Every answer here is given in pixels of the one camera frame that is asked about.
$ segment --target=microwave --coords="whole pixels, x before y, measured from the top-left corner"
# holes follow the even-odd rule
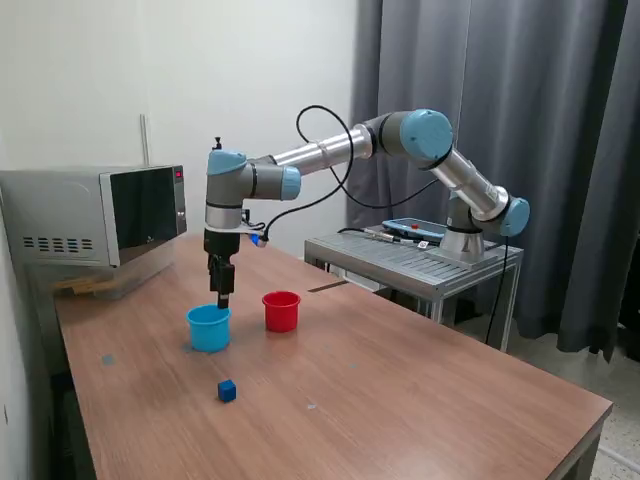
[[[187,230],[181,165],[0,172],[12,256],[118,267]]]

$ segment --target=cable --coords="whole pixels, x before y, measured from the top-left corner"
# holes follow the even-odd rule
[[[364,233],[364,230],[361,229],[361,228],[347,227],[347,228],[341,228],[340,230],[338,230],[337,233],[344,233],[344,232],[360,232],[360,233]]]
[[[320,197],[319,199],[314,200],[313,202],[307,203],[305,205],[302,205],[300,207],[290,208],[289,210],[285,210],[284,212],[279,213],[278,215],[273,217],[269,221],[269,223],[267,223],[267,226],[264,229],[264,233],[262,234],[262,237],[261,237],[262,240],[265,241],[265,242],[269,241],[269,230],[271,229],[271,226],[277,220],[279,220],[280,218],[284,217],[285,215],[289,215],[290,213],[299,212],[300,210],[305,210],[307,208],[310,208],[310,207],[313,207],[315,205],[318,205],[321,202],[324,202],[326,199],[328,199],[329,197],[335,195],[336,193],[338,193],[340,191],[340,189],[343,187],[343,185],[347,181],[347,178],[349,178],[349,174],[351,173],[351,167],[353,166],[353,158],[354,158],[354,148],[353,148],[353,137],[351,136],[351,132],[349,131],[349,128],[347,127],[347,125],[344,123],[342,118],[340,118],[340,116],[337,113],[335,113],[330,108],[325,107],[324,105],[309,105],[308,107],[305,107],[302,110],[300,110],[300,113],[298,113],[298,116],[296,117],[296,126],[299,125],[300,118],[302,117],[302,115],[304,115],[309,110],[323,110],[323,111],[329,113],[331,116],[333,116],[333,118],[335,118],[340,123],[340,126],[346,132],[347,136],[349,137],[349,163],[347,165],[347,172],[344,174],[344,178],[342,180],[338,181],[338,186],[336,188],[334,188],[333,190],[331,190],[326,195],[324,195],[323,197]]]
[[[258,223],[251,223],[251,222],[244,222],[247,224],[247,227],[249,227],[252,230],[264,230],[265,224],[264,222],[258,222]]]
[[[309,143],[309,139],[304,135],[304,133],[302,133],[302,130],[300,129],[300,115],[298,115],[298,118],[296,119],[296,131],[298,132],[298,135],[300,135],[300,138],[302,138],[306,143]],[[340,184],[341,183],[340,182],[340,178],[338,177],[338,174],[333,169],[333,167],[329,167],[329,170],[331,170],[331,173],[333,174],[333,178],[335,178],[336,181]],[[349,197],[353,202],[357,203],[358,205],[360,205],[362,207],[365,207],[365,208],[371,208],[373,210],[383,210],[383,209],[386,209],[386,208],[397,207],[398,205],[402,205],[403,203],[408,202],[412,198],[415,198],[418,195],[420,195],[422,192],[424,192],[427,188],[429,188],[431,185],[433,185],[437,181],[438,181],[438,179],[434,179],[434,180],[430,181],[429,183],[427,183],[424,187],[422,187],[421,189],[416,191],[415,193],[412,193],[411,195],[409,195],[407,198],[405,198],[403,200],[400,200],[399,202],[389,203],[389,204],[386,204],[386,205],[371,205],[371,204],[364,203],[364,202],[358,200],[357,198],[355,198],[353,195],[351,195],[349,193],[349,191],[344,186],[344,182],[341,183],[340,188],[342,189],[342,191],[345,193],[345,195],[347,197]]]
[[[493,325],[493,319],[496,316],[496,309],[498,308],[498,301],[500,300],[500,292],[502,292],[502,284],[504,283],[504,274],[507,271],[507,255],[509,254],[509,237],[504,237],[504,259],[502,260],[502,273],[500,274],[500,282],[498,283],[498,291],[496,292],[496,298],[493,299],[493,307],[491,308],[491,318],[489,319],[489,326],[487,327],[487,336],[484,339],[484,344],[489,345],[489,334],[491,333],[491,326]]]

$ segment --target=floor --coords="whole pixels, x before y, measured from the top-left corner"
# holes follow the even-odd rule
[[[456,328],[480,338],[487,323],[486,317],[480,317]],[[512,329],[509,353],[614,402],[600,443],[640,464],[640,363],[619,352],[611,363],[607,363],[602,354],[563,353],[555,348],[555,340],[555,335],[526,340]],[[640,475],[598,452],[591,478],[640,480]]]

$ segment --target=microwave window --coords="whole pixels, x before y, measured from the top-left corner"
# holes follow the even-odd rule
[[[111,194],[121,264],[176,237],[173,169],[111,175]]]

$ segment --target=wooden board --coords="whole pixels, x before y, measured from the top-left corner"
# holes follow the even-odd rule
[[[193,352],[195,245],[123,300],[57,300],[98,479],[544,479],[611,408],[353,285],[309,293],[335,277],[246,243],[232,343]],[[276,289],[302,297],[296,332],[264,330]]]

